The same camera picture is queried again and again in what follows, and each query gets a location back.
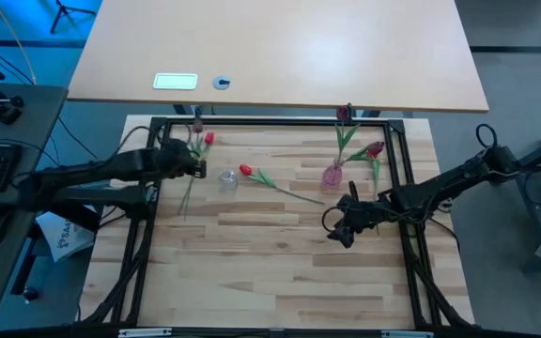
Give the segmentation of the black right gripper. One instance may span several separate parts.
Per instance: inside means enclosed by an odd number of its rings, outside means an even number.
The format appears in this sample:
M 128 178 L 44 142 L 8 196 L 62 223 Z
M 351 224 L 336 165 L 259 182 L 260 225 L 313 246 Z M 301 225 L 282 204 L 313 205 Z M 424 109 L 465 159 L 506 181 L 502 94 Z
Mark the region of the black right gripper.
M 329 239 L 339 241 L 347 249 L 357 234 L 393 220 L 392 211 L 384 205 L 385 200 L 362 201 L 353 181 L 348 183 L 348 188 L 349 194 L 344 194 L 334 207 L 329 208 L 329 212 L 337 210 L 342 213 L 329 230 Z

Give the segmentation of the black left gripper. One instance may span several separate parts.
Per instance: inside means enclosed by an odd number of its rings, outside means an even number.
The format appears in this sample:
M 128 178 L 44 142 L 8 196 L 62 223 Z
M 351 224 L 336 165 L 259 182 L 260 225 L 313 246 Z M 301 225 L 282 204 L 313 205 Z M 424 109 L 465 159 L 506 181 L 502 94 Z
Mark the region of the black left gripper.
M 158 150 L 155 160 L 158 167 L 158 175 L 161 178 L 175 178 L 195 176 L 205 178 L 207 167 L 205 161 L 195 161 L 187 144 L 179 139 L 171 138 Z

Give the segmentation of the clear glass vase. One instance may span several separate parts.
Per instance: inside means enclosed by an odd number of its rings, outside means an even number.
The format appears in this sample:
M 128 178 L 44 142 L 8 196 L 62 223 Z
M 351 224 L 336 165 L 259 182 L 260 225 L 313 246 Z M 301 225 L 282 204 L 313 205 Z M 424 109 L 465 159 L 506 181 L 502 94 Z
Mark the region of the clear glass vase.
M 218 176 L 220 191 L 233 193 L 238 189 L 239 181 L 237 174 L 233 170 L 224 170 Z

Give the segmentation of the pink glass vase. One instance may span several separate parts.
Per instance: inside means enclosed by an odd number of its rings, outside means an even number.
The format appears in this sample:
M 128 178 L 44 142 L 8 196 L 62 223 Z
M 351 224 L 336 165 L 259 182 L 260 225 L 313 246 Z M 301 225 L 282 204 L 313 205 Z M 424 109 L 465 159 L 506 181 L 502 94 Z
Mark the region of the pink glass vase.
M 338 189 L 343 179 L 344 161 L 341 157 L 333 160 L 333 163 L 328 166 L 322 175 L 321 183 L 327 189 Z

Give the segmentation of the white printed bag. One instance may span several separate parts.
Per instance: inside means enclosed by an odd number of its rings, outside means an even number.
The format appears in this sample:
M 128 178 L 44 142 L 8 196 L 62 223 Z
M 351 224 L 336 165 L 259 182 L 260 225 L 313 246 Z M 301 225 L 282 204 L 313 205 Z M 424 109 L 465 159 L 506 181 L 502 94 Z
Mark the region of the white printed bag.
M 95 234 L 52 212 L 36 218 L 54 262 L 65 259 L 94 245 Z

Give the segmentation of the light wooden desk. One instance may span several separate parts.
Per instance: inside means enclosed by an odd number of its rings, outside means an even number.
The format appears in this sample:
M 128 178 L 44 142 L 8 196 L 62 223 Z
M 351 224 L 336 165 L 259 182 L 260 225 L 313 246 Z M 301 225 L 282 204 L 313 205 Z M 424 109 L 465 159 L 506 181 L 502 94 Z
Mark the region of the light wooden desk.
M 197 74 L 196 89 L 154 89 L 157 73 Z M 69 90 L 79 101 L 488 109 L 454 0 L 103 0 Z

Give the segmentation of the grey side desk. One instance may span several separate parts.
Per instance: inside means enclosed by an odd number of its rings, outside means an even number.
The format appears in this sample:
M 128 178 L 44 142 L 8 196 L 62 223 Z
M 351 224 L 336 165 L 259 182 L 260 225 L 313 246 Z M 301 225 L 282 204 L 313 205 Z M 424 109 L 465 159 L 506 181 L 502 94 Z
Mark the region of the grey side desk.
M 0 84 L 0 91 L 7 97 L 18 95 L 24 100 L 23 113 L 13 124 L 0 123 L 0 143 L 22 147 L 9 184 L 0 192 L 0 207 L 13 209 L 7 233 L 0 242 L 1 301 L 36 215 L 20 208 L 15 180 L 36 169 L 68 91 L 62 87 L 27 84 Z

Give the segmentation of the black tripod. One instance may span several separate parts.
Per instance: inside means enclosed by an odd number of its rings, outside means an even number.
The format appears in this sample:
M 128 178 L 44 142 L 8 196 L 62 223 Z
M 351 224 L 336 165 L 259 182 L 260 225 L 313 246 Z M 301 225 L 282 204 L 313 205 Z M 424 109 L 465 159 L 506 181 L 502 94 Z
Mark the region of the black tripod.
M 92 16 L 97 15 L 97 12 L 94 10 L 69 7 L 69 6 L 64 5 L 60 0 L 55 0 L 55 4 L 57 5 L 57 12 L 50 28 L 51 34 L 55 33 L 55 29 L 57 28 L 60 19 L 63 17 L 69 16 L 71 13 L 79 12 L 79 13 L 84 13 L 84 14 L 88 14 Z

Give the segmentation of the black aluminium frame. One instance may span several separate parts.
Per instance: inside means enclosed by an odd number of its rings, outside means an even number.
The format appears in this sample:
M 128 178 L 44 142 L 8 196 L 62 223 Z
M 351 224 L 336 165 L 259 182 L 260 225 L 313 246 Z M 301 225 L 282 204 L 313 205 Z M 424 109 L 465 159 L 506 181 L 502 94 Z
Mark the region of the black aluminium frame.
M 413 325 L 399 229 L 386 223 L 350 248 L 326 236 L 329 208 L 347 192 L 322 173 L 337 151 L 332 124 L 263 118 L 219 124 L 209 173 L 193 181 L 187 219 L 178 215 L 186 177 L 161 186 L 141 306 L 141 326 L 409 329 Z M 247 164 L 280 188 L 251 180 Z M 233 170 L 239 186 L 220 191 Z

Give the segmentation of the silver metal bracket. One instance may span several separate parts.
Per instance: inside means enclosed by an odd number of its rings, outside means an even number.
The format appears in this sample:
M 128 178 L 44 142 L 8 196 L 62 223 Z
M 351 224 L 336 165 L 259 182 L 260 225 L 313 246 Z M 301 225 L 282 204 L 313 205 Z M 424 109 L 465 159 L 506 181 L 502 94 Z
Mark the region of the silver metal bracket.
M 135 328 L 120 330 L 117 338 L 161 338 L 172 334 L 171 328 Z
M 381 338 L 435 338 L 433 332 L 418 330 L 383 330 Z

